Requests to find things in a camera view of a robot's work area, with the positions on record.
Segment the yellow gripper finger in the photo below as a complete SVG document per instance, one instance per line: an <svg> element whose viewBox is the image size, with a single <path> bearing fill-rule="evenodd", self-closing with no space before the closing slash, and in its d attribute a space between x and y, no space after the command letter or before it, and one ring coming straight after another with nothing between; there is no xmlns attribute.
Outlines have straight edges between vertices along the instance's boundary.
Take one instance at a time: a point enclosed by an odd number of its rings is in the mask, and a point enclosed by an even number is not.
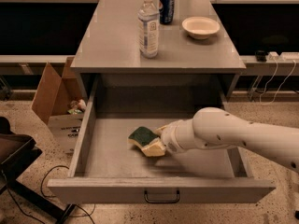
<svg viewBox="0 0 299 224"><path fill-rule="evenodd" d="M154 131L154 133L157 134L158 136L161 136L163 130L166 129L167 126L168 126L168 125L164 125L164 126L162 126L162 127L157 128L157 129Z"/></svg>
<svg viewBox="0 0 299 224"><path fill-rule="evenodd" d="M156 144L157 155L163 156L166 152L166 145L164 145L161 141Z"/></svg>

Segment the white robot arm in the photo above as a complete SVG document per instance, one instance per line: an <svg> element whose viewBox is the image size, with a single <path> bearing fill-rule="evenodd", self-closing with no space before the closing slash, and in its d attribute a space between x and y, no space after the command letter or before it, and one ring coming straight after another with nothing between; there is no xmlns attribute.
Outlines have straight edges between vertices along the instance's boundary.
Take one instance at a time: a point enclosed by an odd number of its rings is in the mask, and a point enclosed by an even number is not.
<svg viewBox="0 0 299 224"><path fill-rule="evenodd" d="M176 120L157 130L172 153L242 147L299 173L299 129L251 122L206 107L191 119Z"/></svg>

